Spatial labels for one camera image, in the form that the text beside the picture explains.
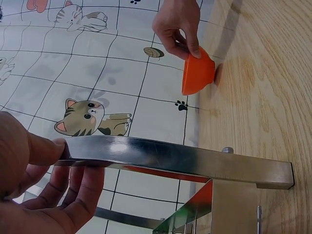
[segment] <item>metal bracket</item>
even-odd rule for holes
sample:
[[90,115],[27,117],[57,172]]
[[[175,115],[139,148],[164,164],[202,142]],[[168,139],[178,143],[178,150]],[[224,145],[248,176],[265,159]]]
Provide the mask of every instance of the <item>metal bracket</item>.
[[210,212],[214,234],[237,233],[234,227],[240,234],[257,230],[261,234],[261,207],[255,214],[256,188],[294,185],[291,163],[235,155],[231,147],[216,152],[121,136],[80,136],[66,141],[58,166],[102,166],[206,183],[165,220],[97,208],[96,216],[153,229],[154,234],[195,234],[197,219]]

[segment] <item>cartoon cat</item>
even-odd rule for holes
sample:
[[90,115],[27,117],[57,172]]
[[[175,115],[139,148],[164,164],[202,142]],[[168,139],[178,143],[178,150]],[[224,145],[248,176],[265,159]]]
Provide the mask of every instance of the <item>cartoon cat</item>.
[[63,9],[57,14],[56,23],[68,26],[67,31],[73,32],[80,28],[86,28],[93,32],[107,29],[107,16],[103,12],[94,12],[86,16],[82,15],[82,8],[66,1]]
[[105,135],[124,136],[128,130],[131,114],[105,115],[104,106],[96,101],[65,102],[64,119],[54,129],[68,136],[88,136],[97,129]]
[[0,85],[2,85],[6,79],[11,75],[15,64],[10,64],[14,58],[11,58],[8,62],[6,58],[0,58]]

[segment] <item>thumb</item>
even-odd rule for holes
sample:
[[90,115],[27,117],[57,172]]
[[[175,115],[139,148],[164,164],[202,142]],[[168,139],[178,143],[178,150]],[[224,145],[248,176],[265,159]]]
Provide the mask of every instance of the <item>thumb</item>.
[[197,38],[197,31],[194,29],[183,30],[186,37],[187,48],[190,53],[197,59],[200,59],[199,43]]
[[50,166],[56,163],[61,157],[65,148],[64,139],[59,138],[51,141],[30,132],[27,132],[27,135],[29,145],[29,164]]

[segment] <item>wooden surface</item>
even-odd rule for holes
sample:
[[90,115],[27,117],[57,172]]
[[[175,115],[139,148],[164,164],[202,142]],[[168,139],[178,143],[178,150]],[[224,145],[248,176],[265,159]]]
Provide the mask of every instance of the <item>wooden surface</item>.
[[295,187],[259,190],[263,234],[312,233],[312,0],[215,0],[210,22],[199,146],[292,162]]

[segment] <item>bolt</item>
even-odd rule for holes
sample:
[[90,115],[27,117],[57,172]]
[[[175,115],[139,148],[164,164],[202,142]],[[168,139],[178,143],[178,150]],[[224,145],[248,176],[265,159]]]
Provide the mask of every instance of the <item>bolt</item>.
[[222,152],[234,154],[234,149],[232,147],[225,147],[225,148],[223,148]]

